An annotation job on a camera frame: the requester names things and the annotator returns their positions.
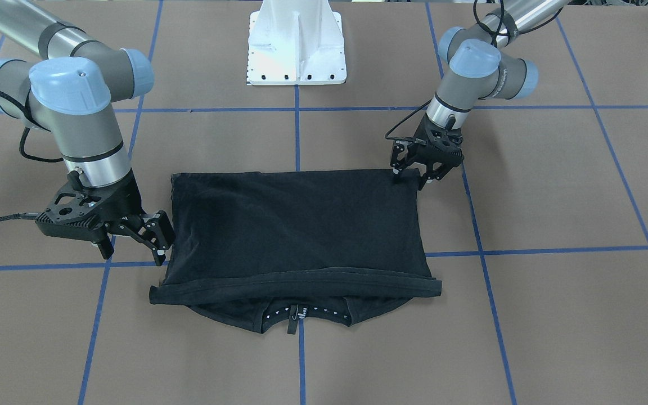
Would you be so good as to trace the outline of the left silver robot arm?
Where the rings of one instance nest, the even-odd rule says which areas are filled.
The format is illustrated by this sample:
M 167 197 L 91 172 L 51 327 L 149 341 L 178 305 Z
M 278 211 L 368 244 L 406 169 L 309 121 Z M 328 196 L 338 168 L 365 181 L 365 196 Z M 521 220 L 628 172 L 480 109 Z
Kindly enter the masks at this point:
M 475 15 L 470 28 L 455 26 L 440 38 L 437 52 L 445 64 L 439 87 L 424 111 L 416 133 L 393 141 L 389 165 L 394 179 L 406 176 L 413 164 L 425 171 L 419 188 L 442 179 L 465 158 L 461 151 L 461 128 L 475 104 L 487 99 L 520 99 L 532 94 L 538 84 L 537 66 L 525 59 L 508 56 L 504 47 L 522 34 L 554 20 L 565 1 L 501 1 L 485 16 Z

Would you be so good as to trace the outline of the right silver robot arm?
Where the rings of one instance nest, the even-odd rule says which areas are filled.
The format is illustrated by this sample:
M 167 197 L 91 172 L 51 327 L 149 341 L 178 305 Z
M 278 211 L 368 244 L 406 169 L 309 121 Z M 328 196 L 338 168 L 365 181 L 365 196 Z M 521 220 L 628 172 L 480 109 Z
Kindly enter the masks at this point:
M 113 49 L 33 2 L 0 1 L 0 33 L 38 55 L 32 64 L 0 59 L 0 111 L 51 133 L 67 181 L 38 213 L 0 217 L 33 220 L 51 237 L 91 242 L 104 259 L 112 235 L 145 245 L 156 265 L 175 240 L 165 211 L 147 214 L 113 103 L 147 94 L 154 70 L 137 49 Z

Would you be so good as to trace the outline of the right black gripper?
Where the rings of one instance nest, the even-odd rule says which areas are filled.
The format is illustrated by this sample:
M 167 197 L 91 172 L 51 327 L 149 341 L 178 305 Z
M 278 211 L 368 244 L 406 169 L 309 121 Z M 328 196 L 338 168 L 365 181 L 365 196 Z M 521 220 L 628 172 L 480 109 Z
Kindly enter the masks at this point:
M 141 193 L 133 170 L 109 186 L 92 188 L 82 183 L 83 175 L 69 172 L 69 186 L 80 198 L 80 208 L 74 208 L 69 225 L 93 230 L 92 243 L 104 260 L 111 258 L 115 249 L 110 234 L 127 236 L 147 246 L 157 266 L 165 262 L 165 252 L 176 239 L 172 223 L 165 211 L 147 215 L 142 210 Z

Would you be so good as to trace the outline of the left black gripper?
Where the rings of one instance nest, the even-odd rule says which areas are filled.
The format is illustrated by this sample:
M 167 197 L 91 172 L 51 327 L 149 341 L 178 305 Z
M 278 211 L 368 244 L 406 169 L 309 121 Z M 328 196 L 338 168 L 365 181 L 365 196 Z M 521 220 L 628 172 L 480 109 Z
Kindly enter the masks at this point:
M 441 125 L 424 115 L 415 133 L 417 142 L 394 141 L 389 162 L 393 168 L 394 184 L 403 179 L 404 171 L 414 163 L 425 169 L 418 180 L 419 191 L 460 166 L 465 158 L 461 151 L 463 136 L 460 129 L 453 127 L 455 123 L 453 115 L 445 118 Z

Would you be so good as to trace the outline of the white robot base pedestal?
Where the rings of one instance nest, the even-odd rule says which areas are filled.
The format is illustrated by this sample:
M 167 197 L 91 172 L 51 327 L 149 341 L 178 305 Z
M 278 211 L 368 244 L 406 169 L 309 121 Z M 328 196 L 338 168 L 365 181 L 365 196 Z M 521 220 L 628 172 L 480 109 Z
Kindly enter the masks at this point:
M 250 86 L 320 86 L 347 80 L 341 15 L 328 1 L 264 1 L 249 16 Z

